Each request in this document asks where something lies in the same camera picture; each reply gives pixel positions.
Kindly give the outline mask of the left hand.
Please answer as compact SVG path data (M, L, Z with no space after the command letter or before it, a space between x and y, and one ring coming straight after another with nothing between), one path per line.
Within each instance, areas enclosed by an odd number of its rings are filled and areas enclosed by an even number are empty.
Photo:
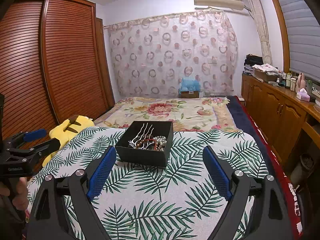
M10 195L10 190L1 182L0 183L0 193L1 196L8 197ZM21 177L16 184L16 196L13 198L12 203L16 209L24 211L28 207L28 189L27 189L27 178Z

